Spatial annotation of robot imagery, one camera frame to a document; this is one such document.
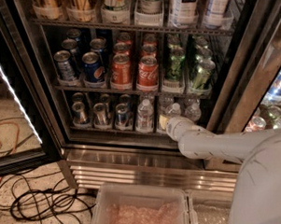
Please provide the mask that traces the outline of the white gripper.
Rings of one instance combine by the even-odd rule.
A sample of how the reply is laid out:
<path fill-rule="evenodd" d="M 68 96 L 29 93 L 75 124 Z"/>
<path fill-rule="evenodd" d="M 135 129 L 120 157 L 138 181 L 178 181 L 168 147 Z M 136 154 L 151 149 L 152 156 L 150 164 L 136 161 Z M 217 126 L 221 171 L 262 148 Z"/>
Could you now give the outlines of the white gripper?
<path fill-rule="evenodd" d="M 207 133 L 207 130 L 203 127 L 197 126 L 190 119 L 184 117 L 171 117 L 160 114 L 159 126 L 161 128 L 166 127 L 167 135 L 174 141 L 178 142 L 183 135 L 197 135 L 198 133 Z"/>

